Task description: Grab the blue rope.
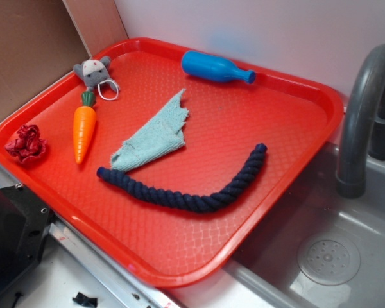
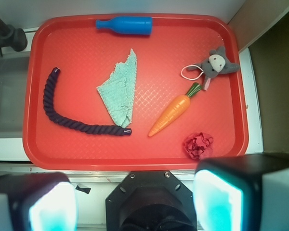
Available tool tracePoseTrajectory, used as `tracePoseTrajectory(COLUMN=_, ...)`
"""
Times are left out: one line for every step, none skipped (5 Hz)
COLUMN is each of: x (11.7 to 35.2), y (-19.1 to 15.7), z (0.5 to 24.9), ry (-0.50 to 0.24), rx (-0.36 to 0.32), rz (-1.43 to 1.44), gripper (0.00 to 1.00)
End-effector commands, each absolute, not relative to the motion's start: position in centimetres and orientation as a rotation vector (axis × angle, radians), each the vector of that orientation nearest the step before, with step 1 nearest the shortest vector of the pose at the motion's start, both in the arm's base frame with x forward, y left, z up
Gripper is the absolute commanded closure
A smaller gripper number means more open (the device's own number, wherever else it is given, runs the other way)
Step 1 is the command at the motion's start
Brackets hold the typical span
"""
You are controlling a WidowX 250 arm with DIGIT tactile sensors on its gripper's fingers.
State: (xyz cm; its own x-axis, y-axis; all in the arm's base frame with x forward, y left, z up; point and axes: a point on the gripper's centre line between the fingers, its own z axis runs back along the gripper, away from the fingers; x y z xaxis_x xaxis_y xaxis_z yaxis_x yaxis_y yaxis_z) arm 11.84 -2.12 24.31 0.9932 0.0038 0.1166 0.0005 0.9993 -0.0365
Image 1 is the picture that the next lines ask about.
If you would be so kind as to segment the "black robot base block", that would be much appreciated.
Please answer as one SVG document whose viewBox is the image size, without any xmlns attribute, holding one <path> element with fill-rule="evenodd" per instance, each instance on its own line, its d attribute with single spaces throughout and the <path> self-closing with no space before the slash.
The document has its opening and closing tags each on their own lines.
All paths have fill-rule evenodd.
<svg viewBox="0 0 385 308">
<path fill-rule="evenodd" d="M 28 187 L 0 188 L 0 280 L 41 262 L 53 211 Z"/>
</svg>

